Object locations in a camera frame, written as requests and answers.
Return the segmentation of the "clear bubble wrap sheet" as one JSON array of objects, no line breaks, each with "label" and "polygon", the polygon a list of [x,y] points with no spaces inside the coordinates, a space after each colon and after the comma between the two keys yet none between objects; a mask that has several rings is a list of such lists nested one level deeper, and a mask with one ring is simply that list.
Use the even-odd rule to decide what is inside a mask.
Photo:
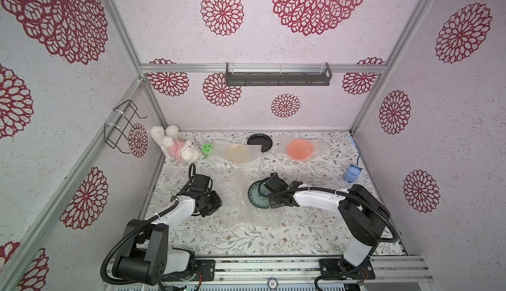
[{"label": "clear bubble wrap sheet", "polygon": [[[217,185],[220,176],[213,177]],[[269,176],[269,171],[237,171],[248,176]],[[342,217],[317,208],[277,208],[284,210],[279,228],[255,225],[226,225],[211,217],[193,217],[173,233],[174,246],[188,248],[198,255],[328,255],[340,253],[350,238]]]},{"label": "clear bubble wrap sheet", "polygon": [[217,185],[213,187],[223,202],[216,218],[226,225],[279,228],[285,221],[283,209],[257,208],[249,200],[248,190],[257,180],[260,180],[259,175],[248,176],[237,171],[220,176]]}]

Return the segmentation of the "dark grey plate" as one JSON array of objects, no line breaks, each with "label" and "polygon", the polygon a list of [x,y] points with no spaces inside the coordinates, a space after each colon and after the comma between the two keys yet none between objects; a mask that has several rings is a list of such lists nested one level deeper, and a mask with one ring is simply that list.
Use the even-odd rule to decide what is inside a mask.
[{"label": "dark grey plate", "polygon": [[260,146],[261,152],[265,153],[271,150],[273,146],[273,140],[267,134],[257,133],[249,136],[247,142],[249,146]]}]

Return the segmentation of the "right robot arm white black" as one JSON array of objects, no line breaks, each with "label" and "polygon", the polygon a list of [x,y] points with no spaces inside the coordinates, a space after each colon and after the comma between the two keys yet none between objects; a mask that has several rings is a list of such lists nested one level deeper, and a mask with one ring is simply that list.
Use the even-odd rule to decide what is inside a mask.
[{"label": "right robot arm white black", "polygon": [[381,243],[394,244],[399,235],[391,223],[390,212],[365,187],[353,184],[344,190],[311,186],[301,181],[287,184],[276,172],[256,181],[248,190],[250,203],[260,209],[283,207],[318,208],[338,213],[351,233],[351,239],[339,259],[320,263],[320,276],[314,280],[349,280],[363,283],[372,273],[371,258]]}]

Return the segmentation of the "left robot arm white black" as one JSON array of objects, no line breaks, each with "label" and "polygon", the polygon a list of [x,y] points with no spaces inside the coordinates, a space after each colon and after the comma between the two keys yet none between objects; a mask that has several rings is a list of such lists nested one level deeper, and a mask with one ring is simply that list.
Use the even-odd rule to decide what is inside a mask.
[{"label": "left robot arm white black", "polygon": [[127,223],[123,237],[101,264],[101,279],[111,285],[158,285],[161,290],[164,281],[204,281],[204,270],[198,266],[195,253],[170,249],[168,240],[171,231],[190,217],[211,216],[222,206],[212,186],[212,179],[198,174],[196,165],[190,164],[187,183],[163,211],[149,219]]}]

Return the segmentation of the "yellow plate in bubble wrap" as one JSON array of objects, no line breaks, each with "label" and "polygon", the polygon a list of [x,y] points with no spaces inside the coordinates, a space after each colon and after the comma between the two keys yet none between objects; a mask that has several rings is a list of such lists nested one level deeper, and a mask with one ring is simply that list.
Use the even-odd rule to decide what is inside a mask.
[{"label": "yellow plate in bubble wrap", "polygon": [[260,168],[263,163],[260,145],[237,144],[216,140],[209,158],[238,167]]}]

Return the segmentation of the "orange plate in bubble wrap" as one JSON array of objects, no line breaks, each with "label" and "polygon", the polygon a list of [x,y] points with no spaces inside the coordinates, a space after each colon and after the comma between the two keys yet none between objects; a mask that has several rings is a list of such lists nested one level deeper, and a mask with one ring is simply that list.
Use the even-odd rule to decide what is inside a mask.
[{"label": "orange plate in bubble wrap", "polygon": [[308,162],[329,151],[330,147],[321,140],[296,138],[281,135],[278,152],[294,161]]}]

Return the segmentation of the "green round toy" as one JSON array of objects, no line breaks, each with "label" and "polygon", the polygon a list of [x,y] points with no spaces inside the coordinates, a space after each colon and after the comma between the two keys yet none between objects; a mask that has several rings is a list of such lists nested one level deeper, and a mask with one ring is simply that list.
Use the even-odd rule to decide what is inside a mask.
[{"label": "green round toy", "polygon": [[212,143],[206,143],[202,146],[202,152],[206,155],[214,152],[214,145]]}]

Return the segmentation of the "white plush bunny pink dress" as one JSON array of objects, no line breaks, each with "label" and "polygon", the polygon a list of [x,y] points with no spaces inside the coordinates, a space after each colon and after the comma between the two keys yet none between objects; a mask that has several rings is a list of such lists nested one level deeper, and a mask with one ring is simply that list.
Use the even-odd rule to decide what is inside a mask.
[{"label": "white plush bunny pink dress", "polygon": [[153,126],[150,135],[168,158],[194,163],[203,155],[195,141],[179,138],[179,127],[176,125],[169,125],[166,128]]}]

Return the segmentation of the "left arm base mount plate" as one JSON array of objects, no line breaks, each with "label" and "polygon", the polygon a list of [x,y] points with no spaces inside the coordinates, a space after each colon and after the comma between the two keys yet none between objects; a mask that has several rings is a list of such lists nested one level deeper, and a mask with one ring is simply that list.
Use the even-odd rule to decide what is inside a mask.
[{"label": "left arm base mount plate", "polygon": [[189,272],[184,276],[184,280],[210,282],[215,278],[216,261],[214,259],[191,260],[187,269]]}]

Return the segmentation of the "aluminium front rail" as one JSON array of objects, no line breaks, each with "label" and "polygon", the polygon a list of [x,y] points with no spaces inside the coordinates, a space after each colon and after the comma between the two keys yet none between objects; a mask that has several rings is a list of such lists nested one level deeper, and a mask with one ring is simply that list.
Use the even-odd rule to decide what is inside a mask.
[{"label": "aluminium front rail", "polygon": [[[207,256],[196,259],[214,259],[216,273],[213,284],[267,284],[274,278],[278,284],[312,284],[321,275],[318,261],[337,256]],[[322,286],[331,283],[432,283],[434,281],[427,264],[420,256],[374,255],[370,258],[376,278],[373,280],[324,280]]]}]

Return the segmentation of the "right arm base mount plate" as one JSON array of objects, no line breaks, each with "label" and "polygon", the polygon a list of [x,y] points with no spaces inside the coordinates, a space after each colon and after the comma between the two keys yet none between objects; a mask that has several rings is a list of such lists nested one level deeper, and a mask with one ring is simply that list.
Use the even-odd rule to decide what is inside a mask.
[{"label": "right arm base mount plate", "polygon": [[345,259],[325,258],[318,261],[324,280],[373,280],[376,278],[370,258],[355,266]]}]

